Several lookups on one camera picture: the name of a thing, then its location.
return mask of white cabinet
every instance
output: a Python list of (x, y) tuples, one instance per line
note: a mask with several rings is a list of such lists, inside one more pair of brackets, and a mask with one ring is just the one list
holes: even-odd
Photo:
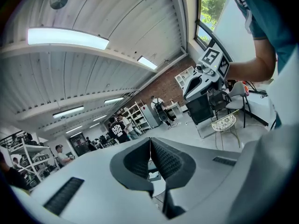
[(183, 72), (179, 73), (175, 79), (178, 82), (179, 86), (184, 89), (186, 79), (192, 75), (194, 72), (193, 66), (190, 66), (188, 69), (184, 70)]

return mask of brick wall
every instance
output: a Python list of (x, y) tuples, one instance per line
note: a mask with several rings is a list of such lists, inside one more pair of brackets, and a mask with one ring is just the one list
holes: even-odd
[(195, 62), (189, 56), (186, 56), (135, 95), (125, 106), (131, 107), (135, 101), (139, 100), (142, 100), (144, 104), (149, 105), (151, 103), (150, 97), (153, 95), (156, 98), (161, 98), (166, 105), (170, 105), (170, 99), (172, 99), (173, 102), (178, 101), (180, 106), (183, 106), (185, 104), (183, 90), (179, 87), (174, 77), (190, 66), (195, 67), (195, 65)]

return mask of vent grille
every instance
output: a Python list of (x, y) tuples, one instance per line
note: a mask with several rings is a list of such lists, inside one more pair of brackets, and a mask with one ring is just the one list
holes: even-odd
[(82, 179), (72, 177), (51, 197), (44, 208), (59, 216), (83, 182)]
[(225, 164), (225, 165), (229, 165), (229, 166), (234, 166), (235, 163), (237, 162), (237, 160), (227, 159), (227, 158), (223, 158), (223, 157), (215, 157), (213, 159), (213, 161), (219, 162), (219, 163), (222, 163), (222, 164)]

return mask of teal shirt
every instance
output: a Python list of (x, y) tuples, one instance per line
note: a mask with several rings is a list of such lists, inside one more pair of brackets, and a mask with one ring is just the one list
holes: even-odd
[(296, 40), (288, 26), (282, 20), (278, 10), (269, 0), (235, 0), (245, 17), (252, 12), (249, 29), (254, 40), (268, 39), (278, 56), (278, 73), (289, 60), (296, 46)]

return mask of tree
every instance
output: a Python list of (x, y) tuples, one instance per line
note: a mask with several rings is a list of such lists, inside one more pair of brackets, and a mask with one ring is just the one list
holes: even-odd
[(220, 17), (226, 0), (201, 0), (201, 14), (204, 16), (204, 23), (211, 23), (212, 30)]
[(206, 44), (209, 44), (211, 38), (208, 38), (206, 35), (205, 36), (200, 36), (199, 37), (203, 42), (205, 42)]

